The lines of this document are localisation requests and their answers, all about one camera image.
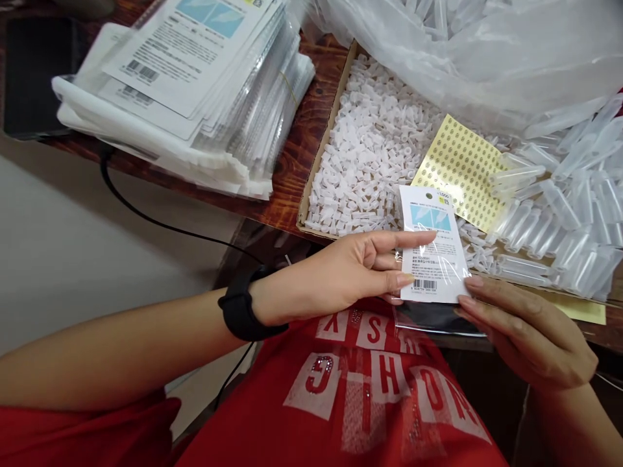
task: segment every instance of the black wristband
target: black wristband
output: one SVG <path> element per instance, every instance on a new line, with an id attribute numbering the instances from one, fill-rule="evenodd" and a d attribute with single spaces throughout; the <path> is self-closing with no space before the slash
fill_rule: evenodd
<path id="1" fill-rule="evenodd" d="M 275 270 L 261 266 L 254 272 L 240 274 L 234 278 L 227 293 L 219 299 L 223 318 L 230 332 L 241 341 L 263 341 L 287 331 L 288 325 L 264 326 L 253 313 L 253 298 L 249 293 L 251 282 L 270 276 Z"/>

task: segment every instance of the black cable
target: black cable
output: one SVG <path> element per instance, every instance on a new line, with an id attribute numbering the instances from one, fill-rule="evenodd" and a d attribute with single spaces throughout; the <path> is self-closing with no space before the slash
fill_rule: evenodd
<path id="1" fill-rule="evenodd" d="M 223 395 L 223 392 L 225 391 L 225 388 L 227 387 L 227 383 L 229 383 L 229 380 L 232 379 L 232 376 L 234 375 L 234 373 L 236 373 L 236 370 L 238 369 L 238 367 L 240 365 L 242 365 L 242 362 L 245 360 L 245 358 L 247 358 L 247 355 L 249 354 L 249 350 L 251 350 L 251 348 L 253 347 L 253 344 L 255 344 L 255 342 L 252 342 L 250 344 L 249 347 L 247 347 L 247 349 L 245 350 L 244 355 L 242 355 L 242 358 L 240 359 L 240 361 L 238 362 L 238 364 L 234 367 L 234 369 L 232 370 L 231 373 L 229 373 L 229 376 L 227 377 L 227 379 L 225 380 L 225 382 L 223 383 L 223 386 L 221 386 L 221 390 L 219 391 L 218 396 L 216 396 L 216 399 L 214 400 L 214 411 L 216 412 L 216 409 L 219 408 L 219 403 L 221 402 L 221 396 Z"/>
<path id="2" fill-rule="evenodd" d="M 99 169 L 100 169 L 100 172 L 102 174 L 102 178 L 104 179 L 104 183 L 106 184 L 106 187 L 108 187 L 108 189 L 112 192 L 112 194 L 115 195 L 115 197 L 119 201 L 121 201 L 121 203 L 126 208 L 128 208 L 130 211 L 132 211 L 137 216 L 142 217 L 146 221 L 149 221 L 152 224 L 155 224 L 155 225 L 157 225 L 159 227 L 165 228 L 167 230 L 172 230 L 173 232 L 177 232 L 178 234 L 189 235 L 191 237 L 195 237 L 195 238 L 199 238 L 199 239 L 202 239 L 202 240 L 211 241 L 211 242 L 214 242 L 214 243 L 219 243 L 220 245 L 228 246 L 229 248 L 233 248 L 234 250 L 237 250 L 237 251 L 239 251 L 241 253 L 244 253 L 245 255 L 253 258 L 259 264 L 263 264 L 263 261 L 260 261 L 260 259 L 257 256 L 255 256 L 252 253 L 249 253 L 244 248 L 240 248 L 239 246 L 233 245 L 232 243 L 228 243 L 228 242 L 223 241 L 223 240 L 218 240 L 218 239 L 215 239 L 215 238 L 212 238 L 212 237 L 206 237 L 205 235 L 199 235 L 197 233 L 189 232 L 187 230 L 183 230 L 183 229 L 180 229 L 180 228 L 177 228 L 177 227 L 170 226 L 168 224 L 164 224 L 163 222 L 157 221 L 156 219 L 153 219 L 153 218 L 149 217 L 147 214 L 144 214 L 141 211 L 139 211 L 137 208 L 135 208 L 115 188 L 115 185 L 113 185 L 113 183 L 112 183 L 112 181 L 110 179 L 110 175 L 108 174 L 108 162 L 110 161 L 110 157 L 112 156 L 113 151 L 114 151 L 114 148 L 112 146 L 106 145 L 106 147 L 100 152 L 100 155 L 99 155 L 100 156 Z"/>
<path id="3" fill-rule="evenodd" d="M 112 183 L 112 180 L 110 179 L 110 175 L 108 174 L 108 162 L 110 161 L 110 158 L 112 157 L 112 154 L 113 154 L 114 151 L 115 151 L 115 149 L 112 146 L 110 146 L 110 145 L 105 145 L 105 147 L 100 151 L 100 154 L 99 154 L 99 157 L 100 157 L 99 170 L 100 170 L 100 172 L 102 174 L 102 178 L 104 179 L 104 183 L 106 184 L 106 187 L 108 187 L 108 189 L 111 191 L 111 193 L 113 195 L 115 195 L 115 197 L 119 201 L 121 201 L 121 203 L 126 208 L 128 208 L 130 211 L 132 211 L 137 216 L 142 217 L 146 221 L 149 221 L 152 224 L 155 224 L 155 225 L 157 225 L 159 227 L 163 227 L 163 228 L 165 228 L 167 230 L 172 230 L 173 232 L 177 232 L 178 234 L 190 235 L 191 237 L 195 237 L 195 238 L 199 238 L 199 239 L 202 239 L 202 240 L 211 241 L 211 242 L 214 242 L 214 243 L 219 243 L 220 245 L 228 246 L 229 248 L 233 248 L 234 250 L 238 250 L 239 252 L 244 253 L 245 255 L 255 259 L 255 261 L 257 261 L 259 264 L 263 264 L 263 262 L 260 261 L 260 259 L 257 258 L 254 254 L 249 253 L 248 251 L 246 251 L 243 248 L 240 248 L 239 246 L 233 245 L 232 243 L 227 243 L 226 241 L 223 241 L 223 240 L 214 239 L 212 237 L 206 237 L 205 235 L 199 235 L 197 233 L 189 232 L 187 230 L 183 230 L 183 229 L 180 229 L 180 228 L 177 228 L 177 227 L 170 226 L 168 224 L 164 224 L 163 222 L 157 221 L 156 219 L 152 219 L 147 214 L 143 214 L 141 211 L 139 211 L 137 208 L 135 208 L 132 204 L 130 204 L 130 202 L 126 198 L 124 198 L 121 195 L 121 193 L 117 190 L 117 188 L 115 188 L 115 185 Z M 240 367 L 240 365 L 242 365 L 242 362 L 244 361 L 244 359 L 249 354 L 249 350 L 251 350 L 251 348 L 253 347 L 254 343 L 255 342 L 252 342 L 251 345 L 247 348 L 246 352 L 244 353 L 244 355 L 242 356 L 240 361 L 234 367 L 232 372 L 229 373 L 229 376 L 227 377 L 227 379 L 223 383 L 223 386 L 221 386 L 221 390 L 219 391 L 219 394 L 218 394 L 218 396 L 216 396 L 216 399 L 215 399 L 214 411 L 216 411 L 216 409 L 218 409 L 218 407 L 219 407 L 219 402 L 221 401 L 221 396 L 223 395 L 223 391 L 225 391 L 225 388 L 227 387 L 227 383 L 232 378 L 234 373 L 236 373 L 236 370 Z"/>

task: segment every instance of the white plastic sheet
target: white plastic sheet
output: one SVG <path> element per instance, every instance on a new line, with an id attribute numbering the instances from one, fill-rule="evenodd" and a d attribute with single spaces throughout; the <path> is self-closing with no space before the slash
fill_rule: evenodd
<path id="1" fill-rule="evenodd" d="M 513 1 L 449 40 L 430 34 L 412 1 L 299 1 L 322 32 L 344 46 L 356 39 L 424 97 L 488 132 L 534 138 L 568 128 L 623 87 L 619 0 Z"/>

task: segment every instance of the barcode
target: barcode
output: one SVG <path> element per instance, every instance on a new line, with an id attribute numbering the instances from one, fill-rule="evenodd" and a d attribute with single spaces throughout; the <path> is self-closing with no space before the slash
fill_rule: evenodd
<path id="1" fill-rule="evenodd" d="M 130 86 L 126 86 L 125 88 L 123 88 L 123 93 L 125 95 L 134 97 L 137 101 L 142 102 L 145 105 L 150 105 L 154 101 L 148 95 L 143 94 L 142 92 L 135 90 Z"/>
<path id="2" fill-rule="evenodd" d="M 415 282 L 413 282 L 413 286 L 416 289 L 437 290 L 437 281 L 425 281 L 416 279 Z"/>
<path id="3" fill-rule="evenodd" d="M 154 82 L 156 78 L 160 76 L 160 74 L 157 71 L 154 71 L 145 65 L 141 65 L 136 60 L 131 61 L 130 64 L 126 68 L 137 72 L 139 75 L 141 75 L 143 78 L 145 78 L 149 82 Z"/>

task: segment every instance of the hand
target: hand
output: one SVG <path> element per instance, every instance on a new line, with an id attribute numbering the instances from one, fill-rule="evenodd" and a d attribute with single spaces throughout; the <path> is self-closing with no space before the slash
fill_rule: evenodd
<path id="1" fill-rule="evenodd" d="M 539 392 L 588 383 L 597 356 L 566 314 L 544 298 L 499 280 L 465 280 L 459 316 L 485 332 L 506 364 Z"/>
<path id="2" fill-rule="evenodd" d="M 253 310 L 268 326 L 330 315 L 357 300 L 380 296 L 395 298 L 415 277 L 403 274 L 392 251 L 431 243 L 437 232 L 357 233 L 300 263 L 258 281 L 251 288 Z"/>

